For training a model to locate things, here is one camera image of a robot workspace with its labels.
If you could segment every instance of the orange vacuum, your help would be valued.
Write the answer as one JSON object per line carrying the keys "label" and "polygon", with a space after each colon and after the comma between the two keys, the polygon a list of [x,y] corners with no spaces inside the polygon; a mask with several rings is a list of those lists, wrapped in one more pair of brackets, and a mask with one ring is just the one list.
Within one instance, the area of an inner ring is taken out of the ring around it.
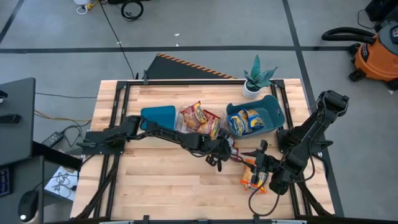
{"label": "orange vacuum", "polygon": [[383,27],[376,35],[366,30],[340,27],[326,31],[322,40],[362,42],[348,48],[356,67],[349,79],[354,82],[364,77],[383,80],[390,89],[398,90],[398,23]]}

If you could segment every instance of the wooden table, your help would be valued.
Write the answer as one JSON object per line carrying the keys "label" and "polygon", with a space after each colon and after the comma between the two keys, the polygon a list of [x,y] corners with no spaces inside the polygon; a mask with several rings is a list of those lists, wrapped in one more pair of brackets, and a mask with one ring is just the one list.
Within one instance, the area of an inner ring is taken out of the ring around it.
{"label": "wooden table", "polygon": [[[92,131],[101,131],[109,125],[116,82],[101,82]],[[299,79],[286,79],[285,85],[294,125],[301,125],[309,116],[302,84]],[[178,108],[198,100],[203,106],[225,110],[228,103],[237,105],[249,101],[243,97],[241,89],[241,85],[132,86],[127,116],[139,115],[145,107],[174,105]],[[263,88],[259,99],[270,94],[270,88]],[[261,139],[269,143],[267,154],[280,159],[275,131],[238,140],[239,151],[253,151],[259,147]],[[79,214],[96,192],[102,161],[103,156],[95,156],[82,168],[71,217]],[[323,164],[317,159],[314,163],[316,173],[313,179],[307,181],[307,186],[324,208],[333,213]],[[306,177],[312,173],[310,164],[305,169]],[[142,220],[143,215],[150,215],[151,220],[252,219],[248,208],[251,192],[245,191],[239,183],[243,170],[242,164],[227,161],[223,163],[223,171],[218,172],[216,167],[205,162],[205,158],[195,158],[180,146],[161,139],[131,141],[126,144],[119,163],[112,220]],[[296,189],[303,213],[301,193],[298,187]],[[264,195],[255,195],[252,206],[258,213],[266,213],[273,207],[275,199],[276,194],[268,190]],[[102,215],[105,206],[106,201],[103,200]],[[274,213],[267,218],[293,217],[292,202],[287,192],[280,197]]]}

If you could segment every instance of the teal plastic bin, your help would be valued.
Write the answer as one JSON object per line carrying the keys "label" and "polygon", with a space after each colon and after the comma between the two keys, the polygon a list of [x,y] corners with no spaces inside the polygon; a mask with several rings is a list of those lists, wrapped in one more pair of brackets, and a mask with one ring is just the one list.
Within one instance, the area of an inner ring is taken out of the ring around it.
{"label": "teal plastic bin", "polygon": [[[231,128],[229,116],[236,114],[242,109],[256,110],[264,121],[264,127],[262,129],[254,129],[252,133],[242,136],[235,134]],[[245,139],[257,136],[262,133],[267,133],[281,127],[285,123],[285,116],[279,106],[278,100],[271,95],[266,95],[261,100],[245,103],[242,105],[233,106],[232,103],[230,103],[226,107],[226,113],[228,115],[229,130],[231,131],[231,134],[235,139]]]}

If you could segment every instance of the potted plant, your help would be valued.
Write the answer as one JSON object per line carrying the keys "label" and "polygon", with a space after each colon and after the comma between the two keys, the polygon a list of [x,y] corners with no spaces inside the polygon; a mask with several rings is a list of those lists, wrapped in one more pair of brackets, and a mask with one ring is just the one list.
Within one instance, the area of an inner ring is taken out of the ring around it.
{"label": "potted plant", "polygon": [[260,59],[259,56],[256,55],[250,75],[247,71],[244,71],[246,82],[243,86],[243,96],[248,99],[254,99],[257,97],[258,94],[260,94],[262,87],[269,86],[271,84],[269,79],[274,75],[277,68],[278,67],[275,67],[274,69],[261,72]]}

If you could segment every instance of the succulent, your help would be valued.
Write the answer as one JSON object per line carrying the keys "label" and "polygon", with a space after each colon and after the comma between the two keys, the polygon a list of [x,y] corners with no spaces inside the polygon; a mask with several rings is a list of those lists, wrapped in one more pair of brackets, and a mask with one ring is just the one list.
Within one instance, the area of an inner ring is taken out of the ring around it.
{"label": "succulent", "polygon": [[262,87],[269,86],[271,84],[269,79],[274,75],[277,68],[278,67],[275,67],[274,69],[261,72],[260,59],[259,56],[256,55],[250,75],[246,70],[244,71],[244,76],[248,80],[246,84],[248,90],[259,91]]}

